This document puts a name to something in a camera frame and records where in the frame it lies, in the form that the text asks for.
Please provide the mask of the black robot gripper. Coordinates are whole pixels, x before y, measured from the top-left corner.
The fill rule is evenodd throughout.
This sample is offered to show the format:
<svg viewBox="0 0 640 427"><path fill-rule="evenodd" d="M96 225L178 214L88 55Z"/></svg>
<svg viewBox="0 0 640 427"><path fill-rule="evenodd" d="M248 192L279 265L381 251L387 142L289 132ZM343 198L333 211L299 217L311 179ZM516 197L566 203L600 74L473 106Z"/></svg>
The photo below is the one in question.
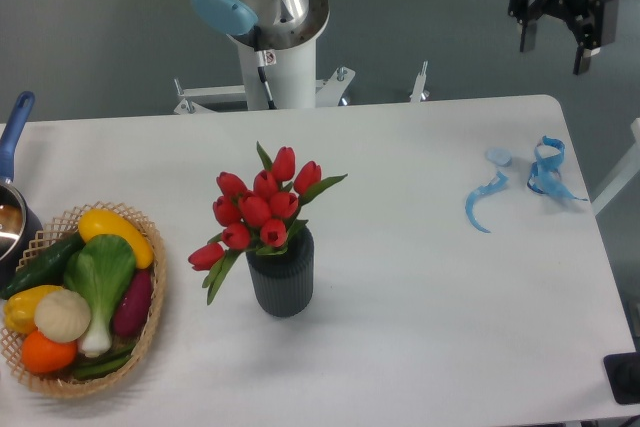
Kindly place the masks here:
<svg viewBox="0 0 640 427"><path fill-rule="evenodd" d="M509 0L508 15L520 28L521 52L536 46L537 21L543 16L561 20L577 43L573 74L589 71L600 47L584 43L613 43L616 40L619 0Z"/></svg>

